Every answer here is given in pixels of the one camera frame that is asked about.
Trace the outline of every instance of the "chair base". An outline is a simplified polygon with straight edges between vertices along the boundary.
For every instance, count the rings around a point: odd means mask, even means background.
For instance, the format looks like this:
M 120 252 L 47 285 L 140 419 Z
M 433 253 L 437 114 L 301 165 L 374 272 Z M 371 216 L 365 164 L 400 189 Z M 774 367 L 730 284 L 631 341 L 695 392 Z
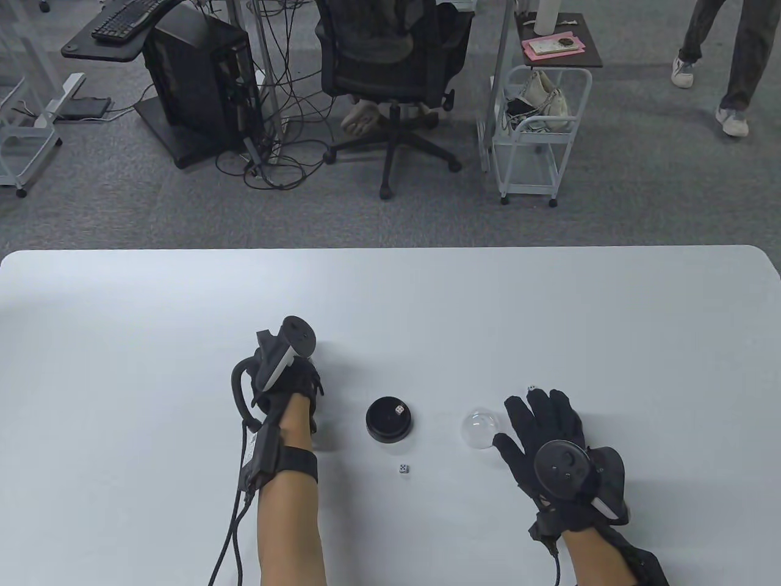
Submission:
M 439 116 L 436 112 L 431 112 L 425 116 L 410 120 L 401 120 L 401 107 L 399 104 L 393 103 L 390 105 L 390 123 L 387 128 L 375 130 L 366 136 L 331 145 L 328 147 L 328 150 L 323 153 L 323 161 L 326 165 L 332 165 L 336 162 L 337 152 L 339 151 L 344 151 L 347 148 L 378 145 L 386 142 L 387 150 L 385 154 L 385 167 L 383 168 L 383 183 L 380 186 L 380 199 L 390 199 L 393 197 L 393 191 L 391 190 L 389 179 L 391 177 L 394 153 L 399 145 L 407 145 L 447 161 L 448 169 L 452 173 L 457 173 L 461 170 L 462 165 L 458 159 L 455 158 L 455 155 L 413 132 L 413 130 L 421 127 L 429 129 L 436 128 L 438 123 Z

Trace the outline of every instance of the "office chair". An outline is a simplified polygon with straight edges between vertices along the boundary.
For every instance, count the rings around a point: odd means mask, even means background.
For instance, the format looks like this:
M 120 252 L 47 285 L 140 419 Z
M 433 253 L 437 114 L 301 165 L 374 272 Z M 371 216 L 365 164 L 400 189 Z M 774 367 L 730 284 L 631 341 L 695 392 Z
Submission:
M 320 21 L 315 28 L 323 50 L 323 91 L 331 97 L 353 95 L 376 103 L 390 103 L 390 123 L 367 135 L 332 144 L 323 154 L 323 161 L 331 165 L 337 152 L 346 148 L 387 143 L 383 182 L 380 197 L 390 199 L 389 185 L 394 153 L 399 145 L 407 145 L 447 161 L 453 173 L 461 170 L 461 163 L 445 149 L 413 132 L 420 127 L 435 128 L 437 113 L 429 113 L 411 120 L 401 119 L 401 104 L 422 103 L 429 108 L 453 108 L 455 91 L 445 94 L 450 79 L 461 71 L 469 42 L 469 30 L 474 13 L 460 13 L 452 5 L 437 9 L 436 0 L 423 0 L 423 34 L 414 35 L 412 53 L 397 63 L 370 63 L 350 59 L 340 51 L 340 38 L 335 23 L 332 0 L 316 0 Z M 366 0 L 342 0 L 342 2 Z

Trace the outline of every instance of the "jeans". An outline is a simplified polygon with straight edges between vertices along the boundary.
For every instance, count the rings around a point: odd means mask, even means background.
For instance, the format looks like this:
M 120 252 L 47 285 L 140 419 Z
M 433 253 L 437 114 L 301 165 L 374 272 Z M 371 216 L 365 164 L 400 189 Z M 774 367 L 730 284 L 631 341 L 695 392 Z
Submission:
M 701 46 L 725 0 L 697 0 L 679 59 L 695 63 L 702 58 Z M 732 71 L 724 109 L 745 110 L 757 90 L 770 59 L 776 28 L 781 17 L 781 0 L 744 0 L 735 38 Z

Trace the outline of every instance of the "keyboard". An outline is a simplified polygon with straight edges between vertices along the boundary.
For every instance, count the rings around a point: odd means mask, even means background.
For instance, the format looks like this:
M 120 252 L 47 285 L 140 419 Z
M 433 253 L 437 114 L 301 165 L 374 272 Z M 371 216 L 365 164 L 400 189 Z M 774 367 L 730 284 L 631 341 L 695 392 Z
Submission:
M 124 45 L 144 30 L 149 21 L 167 12 L 180 0 L 128 0 L 119 12 L 112 14 L 92 31 L 92 38 Z

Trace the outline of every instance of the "desk leg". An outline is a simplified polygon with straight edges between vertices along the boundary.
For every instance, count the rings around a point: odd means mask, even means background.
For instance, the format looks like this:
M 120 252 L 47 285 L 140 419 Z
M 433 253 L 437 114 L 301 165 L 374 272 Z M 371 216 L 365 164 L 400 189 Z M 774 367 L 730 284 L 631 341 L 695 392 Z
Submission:
M 253 20 L 255 21 L 255 32 L 258 35 L 258 45 L 260 46 L 260 56 L 263 61 L 263 75 L 266 81 L 266 90 L 269 92 L 269 98 L 271 98 L 271 107 L 273 114 L 271 120 L 274 125 L 274 132 L 276 132 L 276 138 L 280 142 L 280 149 L 282 140 L 284 139 L 285 129 L 282 123 L 282 112 L 280 112 L 279 102 L 276 99 L 276 88 L 274 87 L 274 70 L 271 67 L 271 56 L 269 55 L 269 46 L 266 43 L 266 29 L 263 27 L 263 20 L 260 16 L 263 12 L 263 8 L 260 6 L 259 0 L 252 0 L 252 8 L 255 13 Z
M 501 24 L 501 36 L 499 37 L 499 52 L 496 55 L 496 65 L 494 66 L 494 78 L 491 84 L 490 97 L 484 123 L 478 120 L 478 138 L 481 141 L 480 155 L 483 160 L 483 172 L 488 171 L 487 165 L 490 165 L 490 157 L 487 153 L 491 150 L 491 142 L 496 130 L 496 116 L 494 107 L 499 96 L 499 87 L 504 81 L 504 74 L 508 69 L 508 64 L 512 59 L 512 52 L 508 51 L 508 37 L 510 35 L 510 26 L 512 25 L 513 15 L 515 13 L 515 0 L 505 0 L 505 19 Z

